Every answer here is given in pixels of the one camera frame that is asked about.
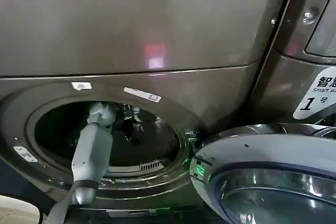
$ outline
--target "white label with text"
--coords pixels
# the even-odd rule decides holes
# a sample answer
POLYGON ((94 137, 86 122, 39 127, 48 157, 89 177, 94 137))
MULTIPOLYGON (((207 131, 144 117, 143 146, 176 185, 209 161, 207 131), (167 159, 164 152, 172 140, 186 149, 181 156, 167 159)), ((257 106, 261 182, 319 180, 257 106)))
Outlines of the white label with text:
POLYGON ((24 148, 23 146, 14 146, 14 150, 19 154, 25 161, 30 163, 36 163, 38 162, 37 158, 34 157, 29 150, 24 148))
POLYGON ((305 119, 336 103, 336 67, 322 70, 308 89, 293 118, 305 119))
POLYGON ((130 88, 124 88, 124 92, 128 94, 136 95, 137 97, 142 97, 146 100, 152 101, 152 102, 159 102, 161 100, 161 97, 156 94, 151 94, 147 92, 143 92, 138 89, 130 89, 130 88))

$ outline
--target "gray metallic panel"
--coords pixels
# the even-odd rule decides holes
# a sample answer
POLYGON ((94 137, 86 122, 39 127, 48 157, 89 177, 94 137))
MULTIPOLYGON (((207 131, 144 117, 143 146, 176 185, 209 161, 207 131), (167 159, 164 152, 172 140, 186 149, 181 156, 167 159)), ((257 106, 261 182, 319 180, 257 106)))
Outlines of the gray metallic panel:
POLYGON ((0 99, 12 92, 29 88, 30 86, 46 86, 49 89, 34 97, 27 96, 24 101, 29 105, 45 104, 47 99, 55 100, 63 97, 76 97, 90 95, 103 97, 114 95, 120 102, 133 100, 139 106, 149 106, 156 114, 168 114, 176 123, 183 127, 188 125, 188 114, 178 108, 171 107, 178 104, 186 108, 191 114, 197 116, 204 125, 211 129, 219 120, 226 125, 232 113, 245 101, 246 95, 251 88, 254 76, 258 68, 258 62, 244 67, 218 68, 211 70, 189 70, 163 73, 143 74, 115 74, 108 76, 82 76, 82 77, 57 77, 57 78, 8 78, 0 79, 0 99), (91 90, 74 90, 72 81, 90 81, 91 90), (150 92, 162 97, 163 102, 154 103, 143 98, 123 92, 124 87, 135 88, 150 92))
POLYGON ((336 0, 329 0, 323 16, 307 46, 307 52, 322 56, 336 56, 336 0))
MULTIPOLYGON (((26 162, 13 151, 13 145, 24 146, 32 151, 32 147, 27 144, 27 138, 34 137, 35 124, 30 122, 34 121, 38 111, 47 106, 52 109, 64 102, 112 100, 140 106, 182 129, 203 130, 206 127, 211 131, 217 124, 223 129, 245 101, 257 68, 258 62, 245 67, 199 71, 2 78, 0 79, 0 87, 2 87, 0 100, 3 101, 0 110, 2 137, 0 155, 24 176, 39 179, 40 182, 54 187, 62 187, 64 181, 68 182, 72 179, 69 174, 50 167, 44 159, 39 159, 38 163, 26 162), (77 91, 73 89, 72 81, 89 81, 92 89, 77 91), (123 92, 124 87, 151 92, 162 96, 162 99, 159 103, 151 102, 123 92)), ((107 186, 101 190, 105 197, 103 201, 96 203, 97 207, 114 205, 114 201, 109 199, 107 186)), ((124 207, 130 207, 131 204, 134 204, 133 200, 125 201, 124 207)))
POLYGON ((0 0, 0 76, 246 65, 281 1, 0 0))
POLYGON ((275 41, 275 48, 283 55, 316 63, 336 63, 334 57, 320 57, 305 51, 328 0, 291 0, 275 41), (304 22, 304 14, 312 13, 312 20, 304 22))
POLYGON ((333 105, 307 119, 295 120, 292 116, 315 77, 328 67, 330 65, 285 57, 273 50, 250 103, 250 121, 316 123, 335 113, 336 107, 333 105))

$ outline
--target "top panel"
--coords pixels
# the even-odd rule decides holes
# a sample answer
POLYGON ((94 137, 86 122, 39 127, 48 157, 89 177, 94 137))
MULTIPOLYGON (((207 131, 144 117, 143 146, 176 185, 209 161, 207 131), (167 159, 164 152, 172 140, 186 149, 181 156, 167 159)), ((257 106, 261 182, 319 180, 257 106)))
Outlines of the top panel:
POLYGON ((247 65, 282 0, 0 0, 0 76, 247 65))

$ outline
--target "door porthole glass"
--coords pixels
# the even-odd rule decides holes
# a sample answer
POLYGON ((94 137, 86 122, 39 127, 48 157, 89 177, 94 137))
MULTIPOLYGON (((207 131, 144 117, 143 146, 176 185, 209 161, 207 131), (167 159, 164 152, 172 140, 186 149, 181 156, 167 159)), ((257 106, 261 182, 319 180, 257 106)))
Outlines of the door porthole glass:
POLYGON ((239 169, 218 183, 223 211, 234 223, 313 224, 336 220, 336 182, 302 173, 239 169))

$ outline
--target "green light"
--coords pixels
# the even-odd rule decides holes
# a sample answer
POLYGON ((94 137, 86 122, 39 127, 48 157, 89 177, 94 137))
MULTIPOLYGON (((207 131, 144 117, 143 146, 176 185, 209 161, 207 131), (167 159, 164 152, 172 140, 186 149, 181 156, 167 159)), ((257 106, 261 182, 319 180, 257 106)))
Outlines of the green light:
POLYGON ((204 165, 197 165, 195 171, 196 171, 196 174, 203 177, 204 174, 205 174, 205 166, 204 165))

